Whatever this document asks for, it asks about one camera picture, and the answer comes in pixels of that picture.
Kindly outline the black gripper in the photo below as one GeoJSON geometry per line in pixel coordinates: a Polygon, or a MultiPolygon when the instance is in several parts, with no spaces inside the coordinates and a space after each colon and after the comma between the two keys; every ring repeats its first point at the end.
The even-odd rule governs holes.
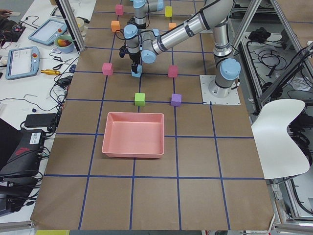
{"type": "Polygon", "coordinates": [[[132,60],[132,73],[137,74],[137,65],[140,64],[140,51],[137,52],[130,52],[126,46],[122,46],[119,49],[119,56],[120,58],[124,58],[125,55],[129,55],[129,58],[132,60]]]}
{"type": "Polygon", "coordinates": [[[146,23],[147,23],[146,17],[143,18],[132,17],[128,21],[128,24],[133,24],[139,29],[145,29],[147,27],[146,23]]]}

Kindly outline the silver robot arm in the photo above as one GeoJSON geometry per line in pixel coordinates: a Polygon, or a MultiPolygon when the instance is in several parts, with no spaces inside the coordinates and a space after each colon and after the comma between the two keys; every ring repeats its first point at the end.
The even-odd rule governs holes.
{"type": "Polygon", "coordinates": [[[208,90],[217,98],[225,98],[230,94],[241,71],[241,65],[233,58],[233,48],[228,37],[228,16],[232,5],[231,0],[206,0],[203,8],[193,16],[173,29],[157,34],[155,30],[147,29],[146,17],[149,13],[164,9],[164,2],[135,0],[134,16],[123,29],[124,45],[119,49],[119,56],[123,58],[126,54],[129,55],[132,72],[138,74],[140,63],[152,64],[157,55],[203,31],[211,30],[218,74],[210,82],[208,90]]]}
{"type": "Polygon", "coordinates": [[[134,16],[127,24],[133,24],[139,29],[147,28],[147,17],[149,13],[164,9],[163,0],[133,0],[134,16]]]}

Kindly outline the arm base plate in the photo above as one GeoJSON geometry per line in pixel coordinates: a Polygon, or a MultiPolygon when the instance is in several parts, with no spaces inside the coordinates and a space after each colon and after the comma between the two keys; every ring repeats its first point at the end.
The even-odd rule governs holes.
{"type": "Polygon", "coordinates": [[[238,87],[233,82],[229,88],[220,88],[215,75],[200,75],[202,103],[206,105],[241,105],[238,87]]]}

